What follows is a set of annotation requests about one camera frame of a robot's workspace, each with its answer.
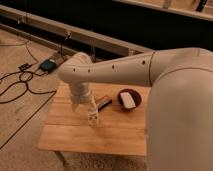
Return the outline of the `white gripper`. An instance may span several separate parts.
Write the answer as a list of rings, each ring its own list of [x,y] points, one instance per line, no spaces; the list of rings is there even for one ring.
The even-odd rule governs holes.
[[[72,112],[76,112],[78,106],[91,100],[92,93],[89,83],[73,83],[69,85],[70,98],[72,103]]]

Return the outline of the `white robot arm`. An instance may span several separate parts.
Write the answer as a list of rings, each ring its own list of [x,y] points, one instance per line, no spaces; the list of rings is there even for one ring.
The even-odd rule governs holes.
[[[213,171],[213,52],[169,49],[98,63],[80,52],[59,77],[75,105],[90,101],[91,82],[149,87],[148,171]]]

